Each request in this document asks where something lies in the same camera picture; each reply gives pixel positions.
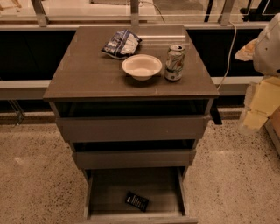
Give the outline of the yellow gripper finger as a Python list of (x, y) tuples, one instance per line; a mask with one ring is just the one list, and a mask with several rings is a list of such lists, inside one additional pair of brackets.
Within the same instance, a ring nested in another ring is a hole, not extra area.
[(280, 107), (280, 79), (270, 76), (250, 83), (245, 94), (238, 130), (242, 134), (257, 132)]
[(253, 59), (253, 54), (255, 51), (256, 38), (249, 41), (245, 46), (243, 46), (236, 54), (235, 58), (241, 61), (249, 61)]

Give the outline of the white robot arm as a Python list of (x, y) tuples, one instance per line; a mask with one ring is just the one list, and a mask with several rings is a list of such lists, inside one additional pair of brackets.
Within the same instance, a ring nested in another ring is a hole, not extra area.
[(252, 60), (254, 69), (263, 75), (260, 82), (251, 82), (246, 90), (239, 131), (248, 135), (257, 132), (280, 107), (280, 13), (234, 57)]

